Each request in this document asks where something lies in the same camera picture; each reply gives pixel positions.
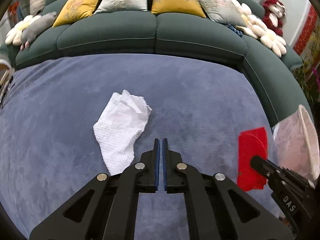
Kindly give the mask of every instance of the blue fabric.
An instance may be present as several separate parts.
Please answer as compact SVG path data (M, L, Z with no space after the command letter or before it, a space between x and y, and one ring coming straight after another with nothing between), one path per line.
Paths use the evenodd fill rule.
M24 19L23 14L22 14L22 10L21 10L21 0L13 0L13 3L15 1L19 1L19 6L17 7L17 23L22 21Z
M182 57L102 54L49 60L17 71L0 111L0 201L28 237L96 174L107 172L93 125L113 92L143 96L153 109L135 143L135 161L168 138L183 161L206 174L237 176L241 131L271 130L245 77L222 65ZM250 195L276 210L270 189ZM188 239L182 194L140 194L135 239Z
M230 30L232 30L234 33L236 33L238 36L242 37L243 32L240 30L237 30L235 27L233 27L230 23L225 24Z

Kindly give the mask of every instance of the stuffed mouse toy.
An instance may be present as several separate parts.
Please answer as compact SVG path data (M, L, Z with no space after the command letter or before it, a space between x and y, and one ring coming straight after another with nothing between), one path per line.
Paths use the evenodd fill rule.
M283 36L280 29L283 26L282 18L285 16L286 9L279 0L265 0L263 5L266 10L265 16L262 19L268 29L273 30L277 35Z
M21 34L21 47L29 47L38 35L50 28L57 18L57 12L47 13L30 24Z
M26 16L23 21L18 22L14 28L12 28L5 38L5 44L10 45L13 44L14 46L20 46L21 45L21 34L22 31L27 28L31 23L33 23L35 20L39 19L41 16L37 15L28 15Z

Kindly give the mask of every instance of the sofa armrest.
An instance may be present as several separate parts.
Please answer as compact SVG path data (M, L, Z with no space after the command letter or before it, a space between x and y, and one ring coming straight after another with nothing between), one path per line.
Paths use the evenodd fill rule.
M239 70L256 91L270 126L293 114L299 105L305 106L313 121L308 101L287 66L259 41L246 35L242 39L248 51Z
M281 57L281 61L291 71L302 66L302 59L289 45L286 46L287 54Z
M6 45L5 43L2 43L0 47L0 54L6 55L11 63L12 67L16 67L16 56L18 52L20 51L20 46L13 46L11 45Z

